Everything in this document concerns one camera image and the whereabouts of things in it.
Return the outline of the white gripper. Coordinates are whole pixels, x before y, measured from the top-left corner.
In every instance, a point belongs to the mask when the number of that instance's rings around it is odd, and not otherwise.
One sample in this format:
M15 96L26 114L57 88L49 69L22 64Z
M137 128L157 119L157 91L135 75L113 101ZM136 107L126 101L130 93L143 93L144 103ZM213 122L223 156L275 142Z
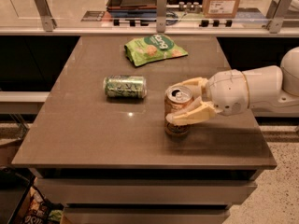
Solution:
M245 76L237 70L215 74L212 78L195 77L176 83L187 87L194 98L186 107L166 115L165 119L176 126L192 125L207 121L217 112L224 116L243 113L249 107L249 88ZM206 92L211 102L202 100Z

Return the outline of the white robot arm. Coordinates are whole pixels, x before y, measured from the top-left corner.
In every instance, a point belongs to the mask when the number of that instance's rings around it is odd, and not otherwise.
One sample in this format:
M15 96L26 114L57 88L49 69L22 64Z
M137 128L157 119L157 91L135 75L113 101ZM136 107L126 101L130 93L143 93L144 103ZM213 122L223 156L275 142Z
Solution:
M289 50L279 66L247 71L227 70L206 79L195 77L180 83L191 89L195 100L165 116L176 126L231 116L248 109L295 114L299 99L299 48Z

